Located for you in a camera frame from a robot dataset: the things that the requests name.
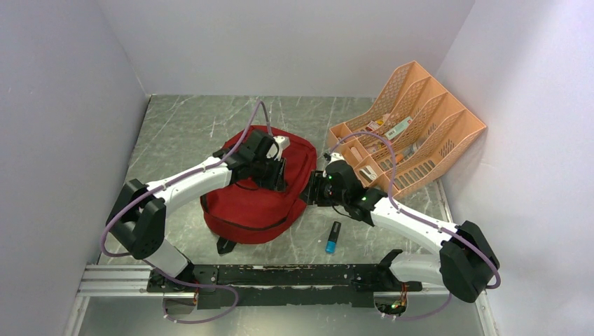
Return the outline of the red student backpack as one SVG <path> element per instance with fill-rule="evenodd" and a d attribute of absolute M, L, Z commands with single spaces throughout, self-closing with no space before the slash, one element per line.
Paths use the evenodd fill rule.
<path fill-rule="evenodd" d="M 274 128 L 275 136 L 286 136 L 290 146 L 278 153 L 269 145 L 274 159 L 285 158 L 286 190 L 277 192 L 258 187 L 249 174 L 233 178 L 230 186 L 203 195 L 200 204 L 207 227 L 219 239 L 217 252 L 223 256 L 236 244 L 263 244 L 288 230 L 307 207 L 300 199 L 310 173 L 317 166 L 315 147 L 306 139 Z"/>

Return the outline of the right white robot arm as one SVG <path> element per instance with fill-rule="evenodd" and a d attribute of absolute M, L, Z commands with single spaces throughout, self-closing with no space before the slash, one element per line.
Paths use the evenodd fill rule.
<path fill-rule="evenodd" d="M 372 227 L 393 230 L 416 242 L 427 255 L 398 253 L 378 271 L 387 290 L 416 281 L 444 286 L 457 299 L 473 303 L 501 283 L 500 264 L 479 226 L 437 220 L 407 207 L 378 188 L 365 187 L 346 161 L 332 160 L 313 171 L 300 198 L 308 205 L 340 206 L 349 217 Z"/>

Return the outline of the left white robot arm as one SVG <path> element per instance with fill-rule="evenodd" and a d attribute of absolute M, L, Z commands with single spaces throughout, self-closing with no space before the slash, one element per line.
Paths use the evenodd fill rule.
<path fill-rule="evenodd" d="M 102 253 L 117 256 L 105 247 L 107 236 L 112 235 L 125 248 L 124 256 L 159 269 L 174 290 L 190 288 L 194 265 L 166 240 L 168 215 L 207 193 L 245 179 L 263 181 L 268 190 L 277 190 L 284 172 L 282 153 L 290 144 L 287 136 L 246 130 L 229 147 L 190 169 L 150 183 L 137 179 L 126 182 L 100 239 Z"/>

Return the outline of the pink eraser in organizer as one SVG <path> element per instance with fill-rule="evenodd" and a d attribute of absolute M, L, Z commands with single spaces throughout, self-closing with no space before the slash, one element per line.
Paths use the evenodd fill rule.
<path fill-rule="evenodd" d="M 360 152 L 358 151 L 358 149 L 356 147 L 354 147 L 354 146 L 351 147 L 350 148 L 350 152 L 352 153 L 353 157 L 355 158 L 355 160 L 357 162 L 361 162 L 363 160 Z"/>

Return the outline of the blue black highlighter marker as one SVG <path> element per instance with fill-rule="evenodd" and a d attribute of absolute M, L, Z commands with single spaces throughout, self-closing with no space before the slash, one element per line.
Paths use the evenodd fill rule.
<path fill-rule="evenodd" d="M 341 225 L 342 223 L 338 221 L 334 221 L 332 224 L 325 247 L 325 251 L 328 254 L 334 254 L 336 251 Z"/>

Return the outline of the white green box in organizer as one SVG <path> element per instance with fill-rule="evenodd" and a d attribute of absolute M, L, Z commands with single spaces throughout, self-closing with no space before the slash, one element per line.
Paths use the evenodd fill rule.
<path fill-rule="evenodd" d="M 410 116 L 404 118 L 401 122 L 393 126 L 390 130 L 385 133 L 385 137 L 388 140 L 393 140 L 397 138 L 402 132 L 404 132 L 408 126 L 412 123 L 412 118 Z"/>

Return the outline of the orange plastic file organizer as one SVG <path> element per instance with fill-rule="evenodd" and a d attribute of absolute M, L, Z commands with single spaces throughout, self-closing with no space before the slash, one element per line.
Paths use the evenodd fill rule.
<path fill-rule="evenodd" d="M 410 116 L 397 138 L 385 133 Z M 367 112 L 329 128 L 327 144 L 354 167 L 364 186 L 393 188 L 402 199 L 439 179 L 487 129 L 486 125 L 418 62 L 397 67 Z M 350 152 L 356 147 L 363 160 Z M 392 164 L 401 153 L 404 161 Z M 378 178 L 368 183 L 359 170 L 372 166 Z"/>

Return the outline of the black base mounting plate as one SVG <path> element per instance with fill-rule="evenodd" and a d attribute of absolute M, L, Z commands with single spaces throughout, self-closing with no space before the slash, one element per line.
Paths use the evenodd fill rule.
<path fill-rule="evenodd" d="M 182 286 L 152 271 L 148 293 L 173 298 L 190 293 L 198 309 L 285 305 L 349 305 L 374 308 L 376 293 L 420 292 L 418 281 L 402 283 L 384 265 L 196 265 L 200 288 Z"/>

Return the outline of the aluminium rail frame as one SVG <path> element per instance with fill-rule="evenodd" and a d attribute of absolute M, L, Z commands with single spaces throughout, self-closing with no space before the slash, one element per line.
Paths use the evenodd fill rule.
<path fill-rule="evenodd" d="M 392 300 L 414 294 L 446 295 L 428 282 L 401 283 L 388 268 L 374 264 L 346 265 L 197 265 L 192 276 L 199 287 L 174 283 L 142 265 L 88 265 L 79 284 L 74 307 L 64 330 L 78 335 L 91 298 L 157 298 L 175 309 L 218 309 L 285 305 L 350 305 L 377 308 L 391 316 Z"/>

